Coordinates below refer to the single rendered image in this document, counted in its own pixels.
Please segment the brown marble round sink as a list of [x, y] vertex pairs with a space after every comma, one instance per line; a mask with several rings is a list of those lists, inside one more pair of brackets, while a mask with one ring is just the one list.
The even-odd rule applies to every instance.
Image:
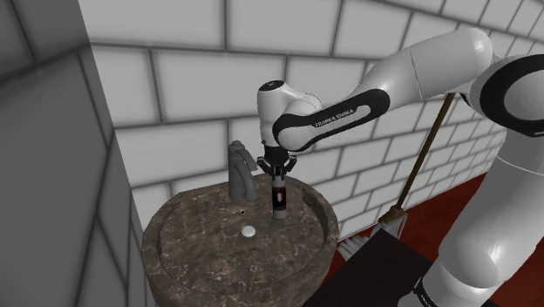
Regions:
[[256, 201], [233, 201], [226, 182], [177, 194], [143, 235], [146, 277], [158, 307], [303, 307], [326, 277], [337, 216], [312, 186], [288, 178], [287, 215], [272, 212], [271, 179]]

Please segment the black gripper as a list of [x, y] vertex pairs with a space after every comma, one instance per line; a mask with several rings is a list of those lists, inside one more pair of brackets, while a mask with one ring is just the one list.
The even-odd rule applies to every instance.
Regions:
[[264, 156], [257, 158], [257, 165], [260, 169], [270, 176], [275, 175], [275, 167], [281, 166], [281, 174], [285, 175], [292, 171], [297, 163], [297, 157], [295, 155], [289, 155], [288, 151], [283, 147], [264, 147]]

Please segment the grey faucet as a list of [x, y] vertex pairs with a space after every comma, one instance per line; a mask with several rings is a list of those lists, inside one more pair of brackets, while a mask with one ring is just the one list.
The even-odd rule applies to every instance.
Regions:
[[254, 158], [239, 140], [228, 145], [228, 189], [231, 200], [244, 198], [255, 201], [258, 198], [252, 175], [256, 170]]

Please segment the black and red spray bottle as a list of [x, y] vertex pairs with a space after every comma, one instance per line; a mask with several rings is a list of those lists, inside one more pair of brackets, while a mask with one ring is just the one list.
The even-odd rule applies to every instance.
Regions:
[[275, 166], [272, 179], [272, 206], [273, 217], [284, 219], [287, 216], [286, 181], [282, 168]]

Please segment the dark robot stand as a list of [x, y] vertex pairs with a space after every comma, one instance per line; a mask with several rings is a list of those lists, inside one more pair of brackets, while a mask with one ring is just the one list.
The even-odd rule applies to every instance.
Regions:
[[430, 241], [414, 233], [396, 239], [380, 230], [349, 260], [336, 253], [322, 285], [303, 307], [397, 307], [432, 266], [427, 257], [438, 254], [445, 229], [429, 235]]

